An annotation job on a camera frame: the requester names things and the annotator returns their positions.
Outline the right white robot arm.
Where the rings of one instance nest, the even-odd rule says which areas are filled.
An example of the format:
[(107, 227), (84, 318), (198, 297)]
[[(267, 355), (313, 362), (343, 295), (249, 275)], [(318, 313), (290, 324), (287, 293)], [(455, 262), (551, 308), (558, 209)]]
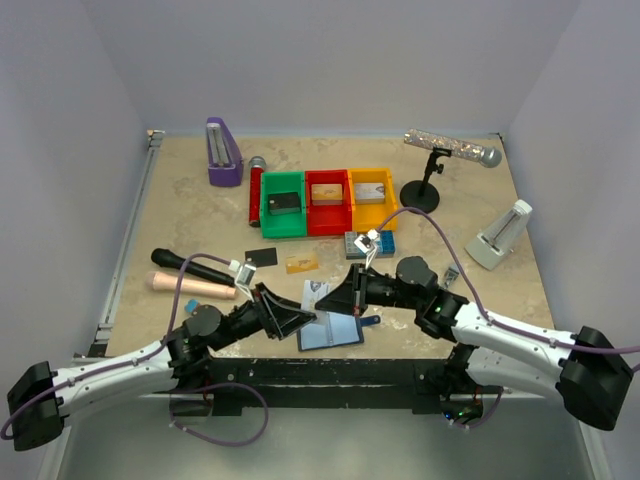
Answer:
[(371, 305), (411, 310), (423, 333), (454, 343), (443, 370), (455, 391), (515, 389), (559, 401), (593, 428), (611, 431), (617, 424), (634, 373), (597, 329), (542, 328), (486, 310), (443, 289), (419, 256), (401, 259), (393, 275), (356, 263), (315, 303), (353, 316)]

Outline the gold card from holder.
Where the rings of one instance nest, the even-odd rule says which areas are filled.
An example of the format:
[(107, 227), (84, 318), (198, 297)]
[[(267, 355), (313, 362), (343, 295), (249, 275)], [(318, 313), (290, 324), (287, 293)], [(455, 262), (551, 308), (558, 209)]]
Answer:
[(303, 273), (318, 268), (319, 262), (315, 252), (299, 253), (288, 256), (285, 259), (285, 270), (287, 274)]

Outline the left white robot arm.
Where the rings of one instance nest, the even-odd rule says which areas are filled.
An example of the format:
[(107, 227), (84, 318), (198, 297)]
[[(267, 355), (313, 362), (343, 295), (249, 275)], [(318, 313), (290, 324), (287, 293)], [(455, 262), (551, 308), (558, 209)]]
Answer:
[(27, 451), (60, 436), (73, 415), (110, 401), (156, 392), (195, 392), (213, 383), (213, 352), (259, 332), (283, 340), (315, 319), (315, 313), (259, 284), (249, 300), (229, 313), (201, 305), (162, 340), (129, 354), (57, 370), (39, 362), (9, 391), (10, 416), (1, 437), (16, 451)]

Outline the black VIP card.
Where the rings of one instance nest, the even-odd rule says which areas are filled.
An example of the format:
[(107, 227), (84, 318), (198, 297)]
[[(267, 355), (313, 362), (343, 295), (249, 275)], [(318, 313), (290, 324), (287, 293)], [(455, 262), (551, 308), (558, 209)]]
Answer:
[(278, 254), (275, 247), (247, 250), (245, 260), (257, 268), (270, 267), (278, 264)]

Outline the navy blue card holder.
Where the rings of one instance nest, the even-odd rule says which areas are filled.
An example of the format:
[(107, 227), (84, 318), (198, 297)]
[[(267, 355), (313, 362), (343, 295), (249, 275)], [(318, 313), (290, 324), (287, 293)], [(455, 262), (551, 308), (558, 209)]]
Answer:
[(328, 313), (297, 332), (299, 352), (357, 345), (364, 342), (364, 327), (381, 323), (379, 315), (355, 318), (337, 313)]

